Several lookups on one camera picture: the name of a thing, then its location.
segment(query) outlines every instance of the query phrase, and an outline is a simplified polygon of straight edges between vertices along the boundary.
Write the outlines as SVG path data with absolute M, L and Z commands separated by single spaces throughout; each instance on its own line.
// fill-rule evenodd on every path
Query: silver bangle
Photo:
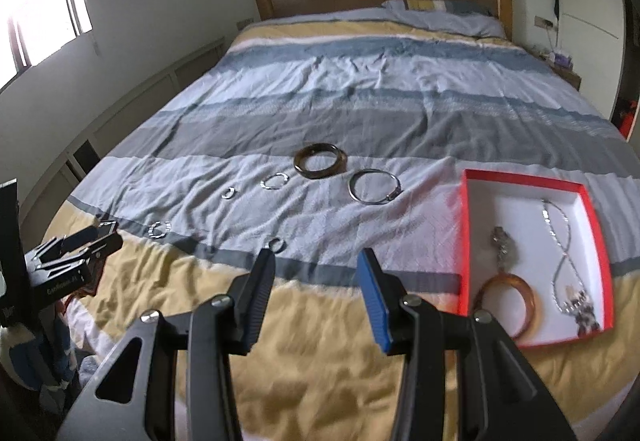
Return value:
M 265 244 L 265 247 L 268 247 L 274 253 L 280 253 L 287 247 L 287 243 L 280 237 L 273 237 L 267 244 Z
M 236 193 L 238 193 L 238 190 L 234 186 L 229 186 L 229 188 L 225 190 L 225 193 L 222 194 L 222 198 L 231 199 L 234 195 L 236 195 Z
M 276 186 L 269 186 L 267 183 L 269 181 L 271 181 L 272 179 L 276 178 L 276 177 L 282 177 L 283 181 L 281 185 L 276 185 Z M 289 182 L 289 176 L 282 173 L 282 172 L 277 172 L 269 177 L 265 177 L 262 181 L 260 181 L 260 186 L 262 188 L 264 188 L 265 190 L 280 190 L 284 185 L 286 185 Z
M 169 221 L 164 223 L 164 231 L 156 233 L 156 228 L 160 226 L 162 226 L 161 220 L 156 220 L 156 222 L 149 226 L 148 235 L 150 239 L 162 239 L 162 237 L 166 237 L 166 234 L 171 231 L 171 223 Z
M 364 174 L 373 174 L 373 173 L 388 175 L 389 177 L 391 177 L 391 179 L 393 179 L 396 182 L 396 188 L 394 188 L 391 192 L 389 192 L 383 199 L 380 199 L 380 201 L 364 201 L 363 199 L 360 199 L 355 194 L 356 181 L 360 179 L 362 176 L 364 176 Z M 387 204 L 388 202 L 391 202 L 395 198 L 397 198 L 401 193 L 402 193 L 402 186 L 400 185 L 400 180 L 396 176 L 394 176 L 391 172 L 385 172 L 384 170 L 378 170 L 377 168 L 365 168 L 363 170 L 358 170 L 351 176 L 351 179 L 349 179 L 349 195 L 354 201 L 357 201 L 360 204 L 367 204 L 367 205 Z

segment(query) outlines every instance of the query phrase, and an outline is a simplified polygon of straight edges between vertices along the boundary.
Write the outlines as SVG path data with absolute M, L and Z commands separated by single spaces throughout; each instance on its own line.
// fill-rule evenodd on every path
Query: power outlet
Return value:
M 547 20 L 546 18 L 542 18 L 541 16 L 537 16 L 534 19 L 534 26 L 536 27 L 542 27 L 542 29 L 555 29 L 556 25 L 551 21 L 551 20 Z
M 253 18 L 245 18 L 244 20 L 239 20 L 238 22 L 236 22 L 236 27 L 238 28 L 238 31 L 242 31 L 249 24 L 253 24 L 253 23 L 254 23 Z

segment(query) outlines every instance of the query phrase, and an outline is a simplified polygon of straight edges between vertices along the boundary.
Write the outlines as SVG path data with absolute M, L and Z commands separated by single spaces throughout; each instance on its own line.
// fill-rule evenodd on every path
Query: red box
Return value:
M 471 302 L 479 287 L 497 273 L 496 251 L 490 236 L 494 227 L 503 226 L 514 239 L 517 250 L 517 262 L 508 271 L 524 278 L 536 296 L 536 317 L 532 327 L 518 340 L 522 347 L 585 338 L 578 338 L 575 319 L 560 313 L 552 297 L 552 277 L 562 258 L 562 250 L 554 242 L 542 216 L 542 199 L 557 203 L 568 216 L 572 226 L 568 252 L 593 301 L 600 332 L 613 327 L 609 257 L 587 188 L 553 178 L 467 169 L 462 176 L 463 260 L 458 313 L 470 314 Z M 561 214 L 553 208 L 549 214 L 553 216 L 558 237 L 565 240 L 566 224 Z M 567 262 L 560 273 L 556 287 L 560 288 L 566 280 L 575 281 Z M 567 292 L 568 287 L 575 289 L 576 286 L 573 283 L 565 285 Z M 565 299 L 561 291 L 558 296 L 560 301 Z M 515 297 L 522 309 L 515 310 Z M 489 307 L 488 303 L 497 306 L 497 312 L 490 310 L 510 333 L 514 331 L 508 326 L 513 329 L 513 323 L 517 321 L 515 315 L 522 314 L 524 319 L 524 304 L 518 294 L 500 295 L 490 302 L 485 296 L 484 303 L 486 307 Z

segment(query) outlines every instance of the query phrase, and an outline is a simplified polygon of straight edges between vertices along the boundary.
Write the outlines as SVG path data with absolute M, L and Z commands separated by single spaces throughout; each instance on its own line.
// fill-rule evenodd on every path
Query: yellow stripe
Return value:
M 91 215 L 65 203 L 47 236 L 77 231 Z M 172 246 L 122 233 L 95 297 L 82 304 L 114 339 L 143 310 L 185 312 L 226 291 L 239 270 L 200 261 Z M 271 440 L 388 439 L 402 362 L 373 342 L 362 299 L 297 283 L 274 288 L 260 341 L 249 356 L 232 357 L 243 429 Z M 640 274 L 614 280 L 616 325 L 593 339 L 529 349 L 526 357 L 572 422 L 605 405 L 640 371 Z M 450 296 L 431 296 L 452 310 Z M 445 439 L 455 439 L 456 378 L 447 356 Z M 184 357 L 178 360 L 184 394 Z
M 418 11 L 435 11 L 435 2 L 433 0 L 406 0 L 407 9 Z
M 516 48 L 508 40 L 501 38 L 473 38 L 469 36 L 446 33 L 443 31 L 427 31 L 415 27 L 389 21 L 331 21 L 303 22 L 295 24 L 274 24 L 252 27 L 238 35 L 231 45 L 230 51 L 242 42 L 254 39 L 301 39 L 310 37 L 358 37 L 358 36 L 404 36 L 423 40 L 450 40 L 468 44 L 492 44 Z

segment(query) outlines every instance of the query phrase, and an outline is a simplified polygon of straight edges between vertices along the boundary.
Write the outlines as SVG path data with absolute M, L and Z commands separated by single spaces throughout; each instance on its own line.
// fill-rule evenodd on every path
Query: necklace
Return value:
M 559 212 L 564 224 L 566 225 L 566 244 L 562 244 L 558 234 L 556 233 L 554 225 L 551 223 L 551 217 L 549 216 L 550 206 L 554 207 Z M 563 315 L 569 315 L 575 318 L 575 322 L 578 324 L 578 336 L 584 336 L 589 332 L 600 330 L 600 325 L 596 321 L 594 314 L 593 301 L 584 286 L 582 278 L 578 274 L 578 270 L 575 267 L 571 255 L 569 255 L 569 247 L 571 246 L 571 223 L 569 222 L 569 217 L 567 217 L 558 205 L 548 201 L 548 199 L 542 199 L 542 217 L 545 219 L 546 225 L 548 226 L 549 234 L 562 251 L 562 257 L 560 258 L 560 262 L 558 262 L 558 267 L 556 267 L 551 284 L 552 295 L 556 308 L 558 308 L 558 311 Z M 567 291 L 568 300 L 560 303 L 558 298 L 558 277 L 560 276 L 562 266 L 565 263 L 567 263 L 571 268 L 580 289 L 578 289 L 578 291 L 573 289 L 571 291 Z

